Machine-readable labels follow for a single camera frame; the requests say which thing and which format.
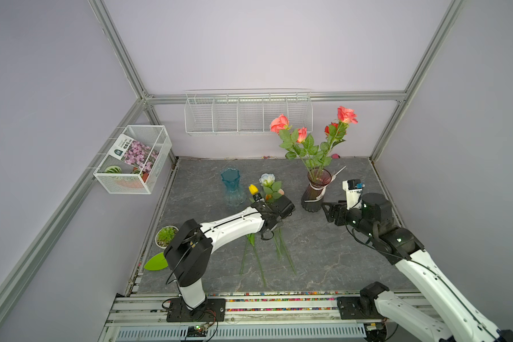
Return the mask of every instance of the rose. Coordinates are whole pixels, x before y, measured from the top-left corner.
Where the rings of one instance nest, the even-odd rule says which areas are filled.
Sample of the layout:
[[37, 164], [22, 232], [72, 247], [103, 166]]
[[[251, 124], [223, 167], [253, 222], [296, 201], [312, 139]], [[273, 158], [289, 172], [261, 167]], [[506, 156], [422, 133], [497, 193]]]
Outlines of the rose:
[[302, 127], [298, 130], [298, 140], [296, 142], [300, 143], [306, 140], [306, 136], [308, 135], [308, 129], [306, 127]]
[[356, 124], [357, 123], [357, 120], [355, 119], [356, 116], [357, 115], [356, 115], [356, 113], [353, 112], [353, 109], [347, 109], [342, 106], [338, 107], [338, 120], [340, 122], [343, 122], [345, 124], [350, 124], [350, 123]]
[[270, 131], [279, 133], [280, 130], [287, 129], [287, 127], [289, 127], [289, 120], [285, 115], [281, 114], [279, 118], [274, 119], [270, 124]]
[[260, 185], [263, 187], [271, 187], [272, 184], [276, 181], [276, 176], [274, 174], [263, 174], [260, 176]]
[[[330, 123], [330, 124], [331, 124], [332, 126], [335, 126], [335, 128], [337, 128], [337, 129], [338, 129], [338, 124], [337, 124], [337, 123]], [[329, 127], [328, 127], [328, 126], [326, 126], [326, 127], [325, 127], [325, 133], [326, 133], [327, 135], [329, 135]]]

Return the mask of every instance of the white wire basket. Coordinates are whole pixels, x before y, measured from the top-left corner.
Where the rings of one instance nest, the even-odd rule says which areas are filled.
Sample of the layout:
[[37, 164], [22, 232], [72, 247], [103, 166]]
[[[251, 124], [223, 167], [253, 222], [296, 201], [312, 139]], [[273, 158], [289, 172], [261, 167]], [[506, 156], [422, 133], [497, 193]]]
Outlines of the white wire basket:
[[[171, 139], [165, 126], [129, 125], [125, 127], [123, 134], [152, 147], [152, 151], [158, 152], [146, 180], [140, 174], [133, 174], [133, 165], [129, 165], [111, 155], [106, 155], [93, 175], [110, 194], [151, 194], [156, 185], [157, 177], [164, 167], [165, 160], [171, 149]], [[105, 172], [110, 166], [121, 168], [120, 174], [108, 174]]]
[[310, 133], [314, 121], [310, 93], [189, 97], [184, 106], [190, 135], [269, 133], [271, 122], [281, 114], [289, 125], [306, 127]]

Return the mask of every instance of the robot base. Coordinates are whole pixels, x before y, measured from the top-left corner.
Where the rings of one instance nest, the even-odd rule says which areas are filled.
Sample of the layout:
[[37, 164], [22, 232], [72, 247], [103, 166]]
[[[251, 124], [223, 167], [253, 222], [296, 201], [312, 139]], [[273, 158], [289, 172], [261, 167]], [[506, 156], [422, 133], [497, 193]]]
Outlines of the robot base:
[[167, 322], [213, 322], [215, 317], [207, 310], [217, 314], [217, 322], [224, 322], [226, 299], [207, 299], [203, 304], [190, 311], [183, 302], [182, 297], [171, 299], [167, 314]]

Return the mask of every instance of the ventilation grille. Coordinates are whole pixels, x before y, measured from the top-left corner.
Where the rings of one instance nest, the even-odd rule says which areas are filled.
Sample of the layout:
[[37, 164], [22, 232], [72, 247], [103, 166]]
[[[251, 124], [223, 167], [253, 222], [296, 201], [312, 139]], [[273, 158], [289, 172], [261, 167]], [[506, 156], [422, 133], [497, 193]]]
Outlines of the ventilation grille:
[[[123, 327], [116, 341], [178, 341], [202, 340], [186, 338], [188, 326]], [[228, 325], [221, 323], [213, 340], [271, 340], [318, 338], [365, 338], [362, 323], [288, 324], [288, 325]]]

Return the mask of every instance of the pink rose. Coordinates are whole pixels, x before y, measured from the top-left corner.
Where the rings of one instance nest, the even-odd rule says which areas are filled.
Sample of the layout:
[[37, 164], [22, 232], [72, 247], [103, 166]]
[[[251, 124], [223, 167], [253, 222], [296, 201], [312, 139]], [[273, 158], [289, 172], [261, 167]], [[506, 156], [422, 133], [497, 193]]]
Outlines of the pink rose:
[[308, 135], [308, 129], [306, 127], [302, 127], [298, 130], [298, 140], [296, 142], [302, 142], [306, 140], [306, 136]]
[[347, 109], [342, 106], [338, 107], [338, 120], [345, 124], [357, 123], [356, 113], [353, 112], [353, 109]]
[[270, 131], [275, 133], [280, 133], [280, 130], [284, 130], [289, 126], [289, 120], [283, 114], [280, 115], [279, 118], [274, 119], [270, 124]]

